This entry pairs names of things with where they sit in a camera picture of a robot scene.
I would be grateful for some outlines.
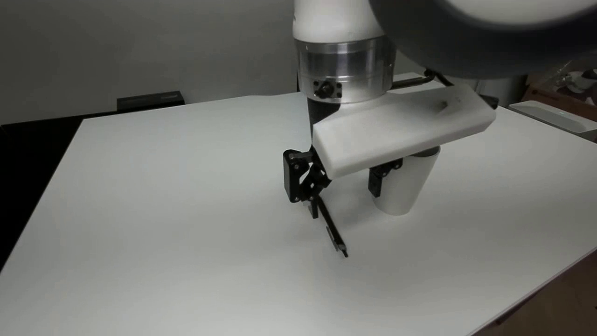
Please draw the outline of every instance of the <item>silver metal cylinder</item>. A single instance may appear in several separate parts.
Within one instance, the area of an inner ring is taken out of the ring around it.
[[[389,38],[299,47],[299,86],[320,103],[359,103],[392,86],[396,49]]]

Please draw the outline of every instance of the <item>white wall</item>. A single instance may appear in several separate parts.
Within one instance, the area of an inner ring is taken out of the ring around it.
[[[0,125],[295,90],[294,0],[3,0]]]

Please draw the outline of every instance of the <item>floor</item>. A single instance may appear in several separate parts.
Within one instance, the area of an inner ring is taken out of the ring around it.
[[[476,336],[562,335],[597,335],[597,252]]]

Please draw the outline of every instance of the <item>white table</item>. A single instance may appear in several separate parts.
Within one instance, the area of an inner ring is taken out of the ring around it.
[[[288,202],[303,96],[88,120],[0,275],[3,336],[471,335],[597,249],[597,146],[501,109],[405,217]]]

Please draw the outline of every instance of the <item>white tabletop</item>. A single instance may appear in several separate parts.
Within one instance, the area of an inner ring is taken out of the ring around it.
[[[501,109],[415,209],[288,202],[299,94],[88,120],[0,275],[0,335],[471,335],[597,249],[597,146]]]

